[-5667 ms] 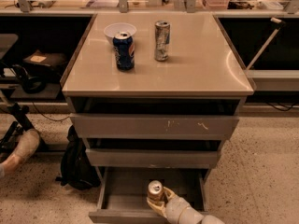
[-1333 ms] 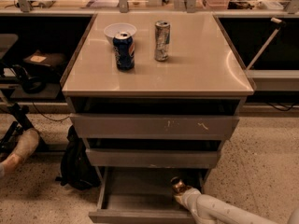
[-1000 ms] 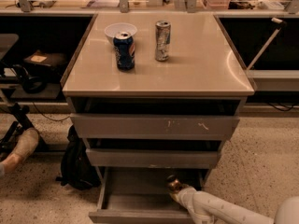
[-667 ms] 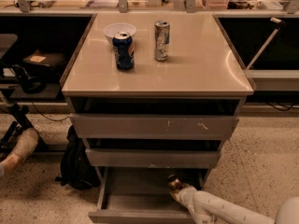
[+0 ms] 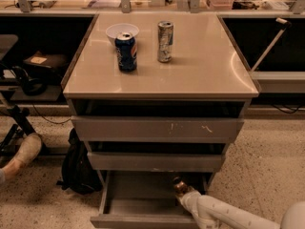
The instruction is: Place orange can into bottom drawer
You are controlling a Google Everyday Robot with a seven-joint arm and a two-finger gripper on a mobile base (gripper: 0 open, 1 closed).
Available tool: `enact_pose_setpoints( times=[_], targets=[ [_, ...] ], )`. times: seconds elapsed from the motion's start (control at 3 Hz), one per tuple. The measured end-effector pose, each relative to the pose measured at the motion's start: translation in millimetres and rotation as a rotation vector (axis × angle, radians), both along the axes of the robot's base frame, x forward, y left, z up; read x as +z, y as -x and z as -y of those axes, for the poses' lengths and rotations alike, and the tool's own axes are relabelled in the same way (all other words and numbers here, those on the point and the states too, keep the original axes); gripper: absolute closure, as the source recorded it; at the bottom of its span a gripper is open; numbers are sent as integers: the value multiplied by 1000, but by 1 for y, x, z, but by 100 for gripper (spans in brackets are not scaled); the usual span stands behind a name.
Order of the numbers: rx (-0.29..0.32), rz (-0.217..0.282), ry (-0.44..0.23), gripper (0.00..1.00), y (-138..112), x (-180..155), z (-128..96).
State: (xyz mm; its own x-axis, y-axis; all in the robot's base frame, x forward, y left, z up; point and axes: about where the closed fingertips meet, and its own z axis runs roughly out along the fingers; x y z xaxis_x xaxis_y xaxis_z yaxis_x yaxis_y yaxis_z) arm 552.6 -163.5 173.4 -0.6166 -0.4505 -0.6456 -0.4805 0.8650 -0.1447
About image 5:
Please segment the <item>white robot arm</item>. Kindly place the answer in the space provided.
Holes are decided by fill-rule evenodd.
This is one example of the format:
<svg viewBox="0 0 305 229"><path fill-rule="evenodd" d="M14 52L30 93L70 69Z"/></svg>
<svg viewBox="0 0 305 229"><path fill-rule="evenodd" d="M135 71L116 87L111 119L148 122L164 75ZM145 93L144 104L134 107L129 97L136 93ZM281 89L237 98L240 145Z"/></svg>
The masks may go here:
<svg viewBox="0 0 305 229"><path fill-rule="evenodd" d="M178 200L192 214L199 229L219 229L221 223L233 229L305 229L304 201L293 204L281 222L276 223L196 190L179 196Z"/></svg>

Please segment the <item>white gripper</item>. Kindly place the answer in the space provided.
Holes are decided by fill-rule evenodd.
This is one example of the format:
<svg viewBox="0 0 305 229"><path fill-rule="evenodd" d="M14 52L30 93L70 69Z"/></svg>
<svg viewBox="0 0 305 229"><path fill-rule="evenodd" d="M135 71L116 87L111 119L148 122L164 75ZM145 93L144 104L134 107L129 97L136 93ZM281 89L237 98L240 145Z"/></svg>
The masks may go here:
<svg viewBox="0 0 305 229"><path fill-rule="evenodd" d="M192 190L184 195L179 195L177 197L180 204L184 207L192 215L198 215L197 210L197 200L201 197L201 194L196 191Z"/></svg>

